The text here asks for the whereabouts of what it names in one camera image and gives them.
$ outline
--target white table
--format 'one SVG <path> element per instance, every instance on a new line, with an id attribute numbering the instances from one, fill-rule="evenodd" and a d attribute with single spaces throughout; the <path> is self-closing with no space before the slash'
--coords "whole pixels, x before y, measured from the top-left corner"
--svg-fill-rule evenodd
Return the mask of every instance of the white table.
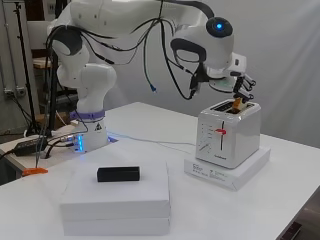
<path id="1" fill-rule="evenodd" d="M 107 112 L 107 129 L 140 139 L 194 143 L 195 117 L 135 103 Z M 270 162 L 240 191 L 231 192 L 184 174 L 186 144 L 157 144 L 128 138 L 77 160 L 0 187 L 0 239 L 170 239 L 273 240 L 320 185 L 319 149 L 261 136 L 271 146 Z M 163 237 L 64 237 L 58 201 L 81 161 L 115 154 L 167 161 L 171 191 L 171 233 Z"/>

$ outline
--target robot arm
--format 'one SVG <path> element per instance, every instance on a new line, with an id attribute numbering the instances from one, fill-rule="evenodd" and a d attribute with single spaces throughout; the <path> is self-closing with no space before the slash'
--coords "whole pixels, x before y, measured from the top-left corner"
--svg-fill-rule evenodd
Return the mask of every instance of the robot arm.
<path id="1" fill-rule="evenodd" d="M 175 60 L 179 65 L 180 61 L 199 64 L 191 80 L 190 90 L 198 90 L 200 83 L 209 82 L 217 91 L 234 92 L 236 97 L 251 99 L 253 96 L 248 91 L 255 82 L 245 81 L 246 58 L 233 53 L 233 28 L 227 20 L 215 17 L 210 7 L 204 3 L 176 0 L 164 0 L 163 3 L 160 0 L 77 0 L 68 5 L 55 26 L 76 26 L 117 38 L 129 35 L 145 21 L 158 17 L 161 4 L 161 18 L 168 19 L 175 25 L 175 34 L 170 44 Z M 66 36 L 58 41 L 66 44 L 63 38 L 69 38 L 67 35 L 71 33 L 65 31 L 63 34 Z M 81 48 L 86 55 L 86 46 L 82 46 L 80 37 L 77 42 L 78 44 L 70 42 L 66 49 L 54 41 L 53 47 L 61 60 L 76 54 Z M 82 67 L 83 63 L 79 62 L 78 66 Z M 76 81 L 68 77 L 62 84 L 77 88 L 79 81 L 74 80 Z"/>
<path id="2" fill-rule="evenodd" d="M 192 73 L 190 97 L 186 99 L 191 99 L 203 82 L 208 82 L 217 91 L 234 93 L 234 97 L 242 102 L 252 98 L 248 91 L 255 82 L 245 75 L 246 58 L 233 53 L 233 28 L 227 20 L 214 17 L 206 4 L 177 0 L 75 0 L 55 20 L 49 32 L 48 47 L 61 61 L 57 72 L 61 85 L 78 91 L 77 115 L 84 121 L 76 132 L 85 134 L 76 137 L 77 151 L 91 151 L 107 144 L 103 100 L 116 81 L 116 72 L 110 66 L 113 62 L 95 52 L 90 42 L 96 56 L 108 64 L 88 63 L 89 51 L 84 39 L 130 35 L 148 22 L 151 27 L 160 23 L 163 32 L 164 20 L 174 25 L 170 43 L 176 60 L 174 64 L 182 69 L 180 62 L 198 64 L 196 72 Z M 99 40 L 100 44 L 115 51 L 130 50 Z M 174 79 L 167 56 L 165 60 Z"/>

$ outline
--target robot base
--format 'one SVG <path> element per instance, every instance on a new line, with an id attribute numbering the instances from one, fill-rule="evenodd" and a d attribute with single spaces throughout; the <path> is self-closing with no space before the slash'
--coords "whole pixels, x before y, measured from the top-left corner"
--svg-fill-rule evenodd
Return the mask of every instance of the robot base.
<path id="1" fill-rule="evenodd" d="M 86 153 L 109 144 L 103 119 L 85 122 L 85 125 L 88 131 L 82 122 L 79 122 L 73 131 L 74 133 L 79 133 L 74 135 L 73 143 L 75 152 Z"/>

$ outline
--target orange object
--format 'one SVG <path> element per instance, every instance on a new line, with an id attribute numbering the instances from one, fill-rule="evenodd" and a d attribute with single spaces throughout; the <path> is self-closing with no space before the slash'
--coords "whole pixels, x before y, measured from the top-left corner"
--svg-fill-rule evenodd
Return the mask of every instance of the orange object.
<path id="1" fill-rule="evenodd" d="M 22 172 L 22 177 L 26 177 L 26 176 L 34 175 L 34 174 L 44 174 L 47 172 L 48 172 L 48 170 L 44 169 L 44 168 L 26 168 Z"/>

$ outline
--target blue light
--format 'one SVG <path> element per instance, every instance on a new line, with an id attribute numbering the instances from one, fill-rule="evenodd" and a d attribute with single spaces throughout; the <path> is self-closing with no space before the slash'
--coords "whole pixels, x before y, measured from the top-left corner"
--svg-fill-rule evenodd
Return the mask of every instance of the blue light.
<path id="1" fill-rule="evenodd" d="M 80 150 L 80 152 L 82 152 L 83 151 L 82 136 L 78 136 L 78 143 L 79 143 L 79 150 Z"/>

